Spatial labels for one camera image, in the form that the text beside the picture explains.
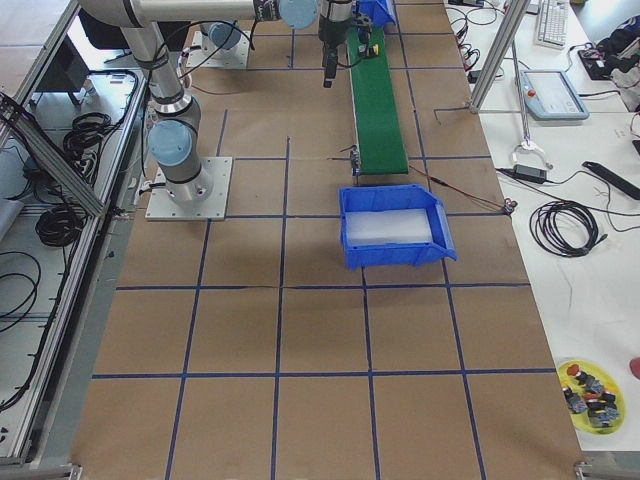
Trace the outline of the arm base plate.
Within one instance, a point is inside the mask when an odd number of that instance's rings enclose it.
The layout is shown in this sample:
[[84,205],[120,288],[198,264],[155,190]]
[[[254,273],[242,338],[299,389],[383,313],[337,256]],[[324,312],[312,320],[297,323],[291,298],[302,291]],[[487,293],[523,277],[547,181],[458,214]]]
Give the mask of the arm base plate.
[[232,157],[200,157],[199,175],[189,183],[168,181],[161,167],[155,182],[164,186],[150,194],[145,217],[149,221],[223,221],[232,177]]
[[245,70],[249,59],[249,41],[241,35],[237,43],[230,48],[218,49],[218,46],[196,31],[184,63],[184,70],[200,66],[203,68]]

